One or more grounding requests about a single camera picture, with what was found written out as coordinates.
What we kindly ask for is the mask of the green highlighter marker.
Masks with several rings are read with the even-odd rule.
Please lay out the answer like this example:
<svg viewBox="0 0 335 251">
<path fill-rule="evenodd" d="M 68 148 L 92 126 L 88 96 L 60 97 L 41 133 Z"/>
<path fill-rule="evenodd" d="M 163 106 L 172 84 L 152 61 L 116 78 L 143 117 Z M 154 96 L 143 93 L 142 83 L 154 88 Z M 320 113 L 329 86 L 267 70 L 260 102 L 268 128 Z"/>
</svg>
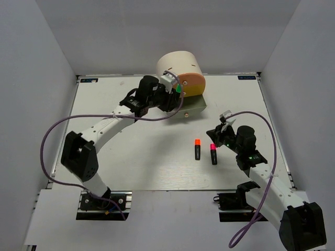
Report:
<svg viewBox="0 0 335 251">
<path fill-rule="evenodd" d="M 176 92 L 177 93 L 181 93 L 182 92 L 180 84 L 177 84 L 177 86 L 176 86 Z"/>
</svg>

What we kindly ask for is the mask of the pink highlighter marker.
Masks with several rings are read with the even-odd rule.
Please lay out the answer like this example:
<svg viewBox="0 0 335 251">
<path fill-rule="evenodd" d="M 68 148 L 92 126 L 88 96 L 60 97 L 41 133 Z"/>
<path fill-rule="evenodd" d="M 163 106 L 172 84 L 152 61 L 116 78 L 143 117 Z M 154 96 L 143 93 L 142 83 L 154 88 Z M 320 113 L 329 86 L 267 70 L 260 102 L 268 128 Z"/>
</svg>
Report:
<svg viewBox="0 0 335 251">
<path fill-rule="evenodd" d="M 217 165 L 217 150 L 215 144 L 211 143 L 210 144 L 210 157 L 211 157 L 211 163 L 213 165 Z"/>
</svg>

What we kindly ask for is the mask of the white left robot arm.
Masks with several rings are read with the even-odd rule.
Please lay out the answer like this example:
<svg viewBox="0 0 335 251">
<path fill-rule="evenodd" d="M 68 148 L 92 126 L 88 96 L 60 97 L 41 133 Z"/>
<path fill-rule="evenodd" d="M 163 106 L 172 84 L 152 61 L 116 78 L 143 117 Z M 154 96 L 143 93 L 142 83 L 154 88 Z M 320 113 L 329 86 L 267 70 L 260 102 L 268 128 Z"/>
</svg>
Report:
<svg viewBox="0 0 335 251">
<path fill-rule="evenodd" d="M 111 197 L 110 189 L 98 174 L 99 150 L 126 127 L 144 120 L 150 108 L 159 108 L 171 117 L 182 104 L 178 76 L 169 71 L 158 78 L 145 75 L 111 114 L 102 116 L 101 121 L 80 133 L 71 131 L 66 135 L 61 164 L 93 195 L 93 203 L 104 209 Z"/>
</svg>

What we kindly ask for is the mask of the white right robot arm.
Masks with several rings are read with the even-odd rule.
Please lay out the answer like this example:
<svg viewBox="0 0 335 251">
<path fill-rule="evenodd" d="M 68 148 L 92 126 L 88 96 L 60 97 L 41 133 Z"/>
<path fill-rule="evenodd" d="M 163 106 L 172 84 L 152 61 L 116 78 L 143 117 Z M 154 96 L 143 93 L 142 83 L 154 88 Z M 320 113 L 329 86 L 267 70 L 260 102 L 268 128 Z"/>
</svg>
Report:
<svg viewBox="0 0 335 251">
<path fill-rule="evenodd" d="M 288 188 L 256 149 L 254 129 L 220 124 L 206 134 L 215 147 L 226 146 L 236 154 L 238 167 L 250 178 L 234 193 L 218 194 L 221 210 L 256 209 L 277 230 L 286 250 L 309 250 L 327 242 L 321 207 L 307 202 Z"/>
</svg>

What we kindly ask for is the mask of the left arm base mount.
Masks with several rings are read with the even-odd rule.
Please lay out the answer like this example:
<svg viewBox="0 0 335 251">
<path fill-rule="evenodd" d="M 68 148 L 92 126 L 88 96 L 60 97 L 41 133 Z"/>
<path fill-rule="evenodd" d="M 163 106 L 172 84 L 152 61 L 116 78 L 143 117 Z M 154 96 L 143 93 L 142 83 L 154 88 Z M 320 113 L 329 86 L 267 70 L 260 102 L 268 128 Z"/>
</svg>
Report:
<svg viewBox="0 0 335 251">
<path fill-rule="evenodd" d="M 132 192 L 114 191 L 110 194 L 110 200 L 120 207 L 124 218 L 112 202 L 98 200 L 87 192 L 81 192 L 76 220 L 123 221 L 127 219 L 131 208 Z"/>
</svg>

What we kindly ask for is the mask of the blue right corner label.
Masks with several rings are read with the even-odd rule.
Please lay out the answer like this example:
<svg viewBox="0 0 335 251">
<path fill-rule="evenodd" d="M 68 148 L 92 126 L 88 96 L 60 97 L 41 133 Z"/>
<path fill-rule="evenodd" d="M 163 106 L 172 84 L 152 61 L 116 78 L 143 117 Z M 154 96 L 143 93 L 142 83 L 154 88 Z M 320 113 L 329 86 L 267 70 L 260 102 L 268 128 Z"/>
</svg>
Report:
<svg viewBox="0 0 335 251">
<path fill-rule="evenodd" d="M 251 75 L 239 75 L 238 80 L 256 80 L 256 77 Z"/>
</svg>

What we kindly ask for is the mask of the blue left corner label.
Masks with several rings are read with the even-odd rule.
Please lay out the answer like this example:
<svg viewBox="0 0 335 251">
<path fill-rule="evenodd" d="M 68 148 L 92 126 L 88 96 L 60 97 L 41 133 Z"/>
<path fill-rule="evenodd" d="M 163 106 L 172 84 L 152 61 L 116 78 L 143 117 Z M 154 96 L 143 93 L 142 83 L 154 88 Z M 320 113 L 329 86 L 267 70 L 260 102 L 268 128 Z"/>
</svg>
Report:
<svg viewBox="0 0 335 251">
<path fill-rule="evenodd" d="M 80 79 L 80 83 L 97 83 L 98 78 L 82 78 Z"/>
</svg>

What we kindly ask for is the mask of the cream round drawer container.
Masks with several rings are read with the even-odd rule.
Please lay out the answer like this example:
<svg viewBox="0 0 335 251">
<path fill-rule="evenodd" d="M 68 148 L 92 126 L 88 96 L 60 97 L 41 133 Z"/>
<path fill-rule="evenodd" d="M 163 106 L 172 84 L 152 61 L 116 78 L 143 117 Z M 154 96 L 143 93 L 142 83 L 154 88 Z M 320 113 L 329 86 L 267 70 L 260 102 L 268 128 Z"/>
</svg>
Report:
<svg viewBox="0 0 335 251">
<path fill-rule="evenodd" d="M 172 119 L 188 119 L 205 110 L 207 104 L 203 94 L 206 80 L 194 54 L 188 51 L 170 52 L 158 60 L 156 69 L 158 75 L 166 70 L 174 73 L 183 86 L 183 106 Z"/>
</svg>

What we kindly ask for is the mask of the orange highlighter marker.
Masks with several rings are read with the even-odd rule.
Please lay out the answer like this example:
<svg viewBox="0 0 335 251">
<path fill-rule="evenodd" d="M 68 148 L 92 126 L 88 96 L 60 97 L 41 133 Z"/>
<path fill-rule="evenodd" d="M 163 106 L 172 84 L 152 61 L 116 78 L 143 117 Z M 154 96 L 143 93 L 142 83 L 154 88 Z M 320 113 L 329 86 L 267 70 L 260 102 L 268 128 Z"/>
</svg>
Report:
<svg viewBox="0 0 335 251">
<path fill-rule="evenodd" d="M 201 140 L 200 139 L 195 139 L 194 150 L 195 150 L 195 159 L 199 161 L 200 156 L 201 156 Z"/>
</svg>

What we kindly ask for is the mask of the blue corner label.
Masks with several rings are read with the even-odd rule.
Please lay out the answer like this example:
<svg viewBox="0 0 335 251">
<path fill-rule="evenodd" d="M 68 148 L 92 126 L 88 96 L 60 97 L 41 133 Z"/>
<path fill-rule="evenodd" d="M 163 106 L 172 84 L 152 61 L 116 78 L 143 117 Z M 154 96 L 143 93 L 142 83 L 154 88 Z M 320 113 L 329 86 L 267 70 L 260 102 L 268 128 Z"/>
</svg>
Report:
<svg viewBox="0 0 335 251">
<path fill-rule="evenodd" d="M 251 75 L 239 75 L 238 80 L 256 80 L 256 77 Z"/>
<path fill-rule="evenodd" d="M 97 83 L 98 78 L 82 78 L 80 79 L 80 83 Z"/>
</svg>

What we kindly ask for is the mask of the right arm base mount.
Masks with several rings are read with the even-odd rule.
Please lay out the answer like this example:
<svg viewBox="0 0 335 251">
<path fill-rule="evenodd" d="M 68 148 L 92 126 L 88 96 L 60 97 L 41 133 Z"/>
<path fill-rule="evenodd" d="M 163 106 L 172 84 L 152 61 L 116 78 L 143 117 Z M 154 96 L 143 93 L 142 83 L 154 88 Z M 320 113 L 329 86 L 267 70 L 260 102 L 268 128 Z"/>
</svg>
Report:
<svg viewBox="0 0 335 251">
<path fill-rule="evenodd" d="M 213 202 L 218 204 L 219 221 L 224 223 L 250 222 L 256 212 L 249 205 L 243 206 L 235 192 L 218 193 Z"/>
</svg>

